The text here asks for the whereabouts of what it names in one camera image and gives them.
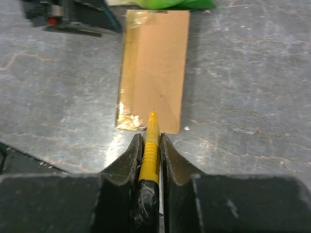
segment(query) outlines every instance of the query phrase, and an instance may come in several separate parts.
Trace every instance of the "cardboard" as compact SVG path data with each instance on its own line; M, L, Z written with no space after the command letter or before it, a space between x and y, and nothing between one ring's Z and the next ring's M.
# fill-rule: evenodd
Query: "cardboard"
M128 11L119 115L121 106L131 129L146 127L155 110L161 132L179 133L189 18L188 11Z

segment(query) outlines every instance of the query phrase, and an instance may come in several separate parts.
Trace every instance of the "plastic wrap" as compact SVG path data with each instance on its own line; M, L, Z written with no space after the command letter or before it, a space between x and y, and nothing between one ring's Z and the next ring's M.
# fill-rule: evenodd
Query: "plastic wrap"
M132 96L134 92L135 62L137 60L138 33L140 25L151 22L152 12L127 11L126 28L123 42L123 58L121 65L121 78L119 98L117 104L116 128L123 130L145 130L141 126L141 119L131 113Z

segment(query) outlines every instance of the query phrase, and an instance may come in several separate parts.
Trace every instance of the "black tool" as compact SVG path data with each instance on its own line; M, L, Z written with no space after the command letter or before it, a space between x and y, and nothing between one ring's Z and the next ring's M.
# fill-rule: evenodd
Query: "black tool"
M46 31L98 37L122 32L104 0L22 0L22 6L33 26Z
M160 141L166 233L311 232L311 196L296 178L207 175ZM136 134L102 172L67 174L0 144L0 232L132 232L142 153Z

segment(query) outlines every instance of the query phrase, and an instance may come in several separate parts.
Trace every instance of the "white speck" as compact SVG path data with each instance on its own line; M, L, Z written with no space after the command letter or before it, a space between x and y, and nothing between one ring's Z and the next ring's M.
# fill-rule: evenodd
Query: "white speck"
M238 217L239 217L239 215L238 215L238 213L237 213L238 208L234 205L234 203L233 203L232 200L227 199L227 206L230 207L230 210L231 210L231 213L233 214L233 216L234 216L235 218L238 218Z
M195 73L196 73L196 74L201 74L201 69L196 68L196 69L195 69Z

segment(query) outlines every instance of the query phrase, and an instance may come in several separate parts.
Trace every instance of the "green plastic bag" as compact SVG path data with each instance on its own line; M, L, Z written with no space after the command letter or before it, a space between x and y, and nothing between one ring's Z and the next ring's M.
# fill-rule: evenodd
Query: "green plastic bag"
M133 0L140 7L148 10L166 8L211 9L216 8L212 0Z

